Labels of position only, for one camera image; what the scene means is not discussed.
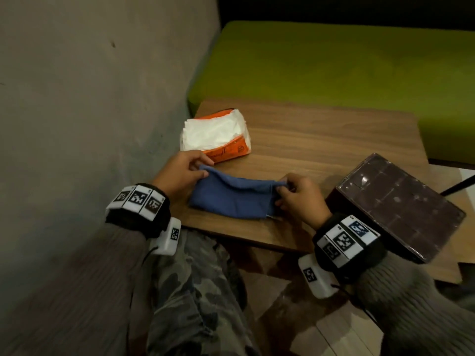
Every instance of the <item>camouflage pants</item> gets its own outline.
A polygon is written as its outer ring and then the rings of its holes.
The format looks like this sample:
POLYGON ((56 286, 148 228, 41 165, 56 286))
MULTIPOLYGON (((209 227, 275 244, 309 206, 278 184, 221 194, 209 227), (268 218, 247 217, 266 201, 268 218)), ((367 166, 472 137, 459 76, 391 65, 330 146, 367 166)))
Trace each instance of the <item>camouflage pants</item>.
POLYGON ((181 230, 175 256, 154 265, 149 355, 259 355, 229 282, 229 254, 215 240, 181 230))

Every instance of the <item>black pole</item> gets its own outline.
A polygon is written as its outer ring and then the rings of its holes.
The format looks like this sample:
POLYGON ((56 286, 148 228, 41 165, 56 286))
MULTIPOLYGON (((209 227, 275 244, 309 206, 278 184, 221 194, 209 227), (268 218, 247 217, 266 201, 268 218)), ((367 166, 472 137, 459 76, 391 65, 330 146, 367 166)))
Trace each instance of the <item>black pole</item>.
POLYGON ((457 191, 463 190, 464 188, 467 188, 472 185, 475 185, 475 175, 469 177, 466 180, 463 180, 462 182, 458 183, 455 186, 452 186, 451 188, 448 188, 447 190, 441 192, 440 194, 442 196, 449 196, 451 194, 454 194, 457 191))

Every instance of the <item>dark background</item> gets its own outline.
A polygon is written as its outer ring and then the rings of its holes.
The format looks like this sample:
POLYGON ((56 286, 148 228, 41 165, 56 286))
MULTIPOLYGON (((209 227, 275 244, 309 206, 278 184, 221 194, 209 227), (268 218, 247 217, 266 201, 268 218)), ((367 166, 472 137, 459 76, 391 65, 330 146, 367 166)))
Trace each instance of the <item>dark background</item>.
POLYGON ((267 20, 475 30, 475 0, 218 0, 221 26, 267 20))

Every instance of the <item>forearm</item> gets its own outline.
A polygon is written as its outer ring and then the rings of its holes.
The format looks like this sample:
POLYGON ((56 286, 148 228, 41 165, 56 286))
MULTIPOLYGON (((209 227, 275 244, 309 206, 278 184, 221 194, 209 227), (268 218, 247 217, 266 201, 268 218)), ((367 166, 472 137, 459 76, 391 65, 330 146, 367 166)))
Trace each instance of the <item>forearm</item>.
POLYGON ((388 253, 361 275, 356 292, 385 334, 383 351, 475 354, 475 314, 439 294, 422 267, 388 253))
POLYGON ((29 296, 0 332, 5 355, 124 355, 145 237, 105 224, 60 274, 29 296))

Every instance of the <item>green bench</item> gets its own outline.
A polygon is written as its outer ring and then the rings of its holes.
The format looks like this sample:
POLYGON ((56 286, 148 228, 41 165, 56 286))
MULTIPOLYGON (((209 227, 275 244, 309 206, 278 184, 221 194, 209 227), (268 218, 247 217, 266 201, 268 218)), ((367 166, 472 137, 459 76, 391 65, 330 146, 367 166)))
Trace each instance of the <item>green bench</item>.
POLYGON ((192 112, 213 97, 412 112, 428 158, 475 164, 475 32, 233 21, 192 112))

